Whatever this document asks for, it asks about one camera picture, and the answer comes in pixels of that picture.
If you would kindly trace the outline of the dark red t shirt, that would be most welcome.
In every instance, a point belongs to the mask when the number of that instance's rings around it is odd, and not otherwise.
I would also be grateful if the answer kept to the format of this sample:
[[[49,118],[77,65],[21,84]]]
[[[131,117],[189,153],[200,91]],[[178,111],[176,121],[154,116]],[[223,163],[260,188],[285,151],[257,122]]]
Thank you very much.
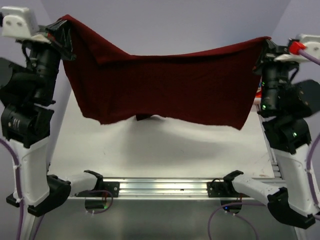
[[[63,63],[85,118],[103,125],[159,115],[242,129],[260,83],[252,69],[265,37],[178,55],[131,55],[88,26],[71,25],[73,61]]]

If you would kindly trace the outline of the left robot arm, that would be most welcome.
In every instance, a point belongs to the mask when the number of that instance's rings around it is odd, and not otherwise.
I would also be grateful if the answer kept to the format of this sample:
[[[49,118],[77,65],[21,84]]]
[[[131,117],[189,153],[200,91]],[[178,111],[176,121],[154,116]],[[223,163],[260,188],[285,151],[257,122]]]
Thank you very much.
[[[17,38],[25,54],[26,66],[0,60],[0,100],[2,135],[11,146],[15,191],[6,198],[14,207],[40,217],[61,206],[69,196],[99,196],[103,176],[86,170],[69,179],[49,175],[46,148],[51,133],[53,99],[60,62],[73,61],[71,26],[58,20],[40,27],[44,41]]]

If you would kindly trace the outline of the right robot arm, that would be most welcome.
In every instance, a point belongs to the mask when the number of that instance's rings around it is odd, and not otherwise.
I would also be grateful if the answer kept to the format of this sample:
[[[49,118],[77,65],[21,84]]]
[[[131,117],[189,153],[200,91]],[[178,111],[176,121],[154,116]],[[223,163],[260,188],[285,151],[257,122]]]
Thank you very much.
[[[253,72],[261,76],[259,115],[269,146],[285,177],[276,187],[236,170],[223,178],[227,196],[243,194],[267,206],[280,223],[307,229],[320,214],[319,195],[311,159],[317,145],[306,118],[320,110],[320,85],[312,79],[293,83],[302,62],[320,62],[320,38],[300,35],[281,46],[267,40]]]

